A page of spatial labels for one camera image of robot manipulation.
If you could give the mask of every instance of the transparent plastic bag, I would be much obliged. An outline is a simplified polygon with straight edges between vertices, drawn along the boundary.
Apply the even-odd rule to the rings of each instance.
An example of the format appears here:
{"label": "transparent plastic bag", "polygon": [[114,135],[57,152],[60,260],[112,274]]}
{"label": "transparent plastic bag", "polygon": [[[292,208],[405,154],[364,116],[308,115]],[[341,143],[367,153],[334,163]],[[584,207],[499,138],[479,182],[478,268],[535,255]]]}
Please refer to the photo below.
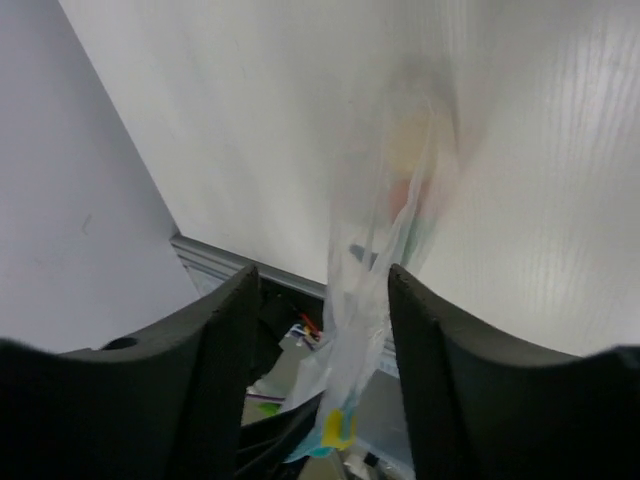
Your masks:
{"label": "transparent plastic bag", "polygon": [[419,271],[458,177],[452,109],[433,70],[423,59],[387,65],[358,84],[337,163],[323,343],[301,363],[283,408],[324,397],[291,460],[354,441],[354,410],[390,333],[389,268]]}

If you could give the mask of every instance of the black plastic part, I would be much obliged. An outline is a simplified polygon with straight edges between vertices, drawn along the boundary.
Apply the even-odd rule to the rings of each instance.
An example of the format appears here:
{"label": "black plastic part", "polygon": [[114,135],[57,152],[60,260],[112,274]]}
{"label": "black plastic part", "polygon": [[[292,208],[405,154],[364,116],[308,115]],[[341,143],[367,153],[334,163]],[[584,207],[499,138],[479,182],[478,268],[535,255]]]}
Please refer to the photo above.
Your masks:
{"label": "black plastic part", "polygon": [[640,350],[501,332],[398,266],[391,323],[417,479],[640,478]]}
{"label": "black plastic part", "polygon": [[273,296],[262,305],[258,319],[277,341],[282,340],[295,323],[302,321],[291,301],[282,294]]}
{"label": "black plastic part", "polygon": [[282,354],[280,342],[266,325],[258,322],[256,332],[256,348],[251,360],[248,385],[253,385],[269,373]]}
{"label": "black plastic part", "polygon": [[[246,449],[252,448],[250,446],[260,445],[260,448],[250,462],[238,467],[236,480],[297,478],[291,475],[294,471],[299,474],[305,462],[282,462],[313,428],[320,399],[320,396],[314,397],[295,410],[243,427],[240,456],[247,456]],[[289,477],[282,477],[285,472]]]}
{"label": "black plastic part", "polygon": [[258,282],[246,268],[104,350],[2,341],[0,478],[232,478]]}

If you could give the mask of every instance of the wire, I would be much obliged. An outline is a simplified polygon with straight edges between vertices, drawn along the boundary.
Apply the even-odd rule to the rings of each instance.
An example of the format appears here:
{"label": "wire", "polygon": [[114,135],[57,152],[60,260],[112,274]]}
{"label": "wire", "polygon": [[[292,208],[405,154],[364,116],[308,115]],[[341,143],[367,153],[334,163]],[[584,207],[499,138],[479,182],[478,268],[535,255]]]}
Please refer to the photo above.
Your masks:
{"label": "wire", "polygon": [[250,400],[259,400],[261,402],[269,402],[276,403],[278,405],[282,405],[284,403],[284,398],[282,397],[272,397],[270,395],[260,395],[259,393],[247,393],[246,397]]}
{"label": "wire", "polygon": [[311,331],[314,334],[316,334],[318,336],[322,335],[322,333],[320,333],[320,330],[318,330],[318,327],[316,327],[316,325],[309,318],[309,315],[307,315],[306,313],[301,312],[300,313],[300,318],[302,318],[302,320],[304,320],[304,323],[306,323],[309,326],[309,328],[311,329]]}

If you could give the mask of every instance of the gray wall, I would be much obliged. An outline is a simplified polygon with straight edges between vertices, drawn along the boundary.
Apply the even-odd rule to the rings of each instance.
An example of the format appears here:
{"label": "gray wall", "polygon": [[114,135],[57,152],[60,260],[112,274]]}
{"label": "gray wall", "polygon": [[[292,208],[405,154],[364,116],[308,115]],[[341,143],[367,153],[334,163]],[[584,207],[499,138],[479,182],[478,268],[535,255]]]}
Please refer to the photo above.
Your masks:
{"label": "gray wall", "polygon": [[0,0],[0,336],[98,346],[194,300],[173,229],[58,2]]}

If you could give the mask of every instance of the green object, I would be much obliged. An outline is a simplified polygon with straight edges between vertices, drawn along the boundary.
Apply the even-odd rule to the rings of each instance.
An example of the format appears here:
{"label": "green object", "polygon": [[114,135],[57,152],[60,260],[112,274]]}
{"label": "green object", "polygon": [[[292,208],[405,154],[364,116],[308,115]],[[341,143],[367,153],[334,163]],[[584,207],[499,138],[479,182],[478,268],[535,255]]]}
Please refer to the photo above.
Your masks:
{"label": "green object", "polygon": [[280,411],[280,405],[277,403],[261,403],[258,408],[267,417],[273,417]]}

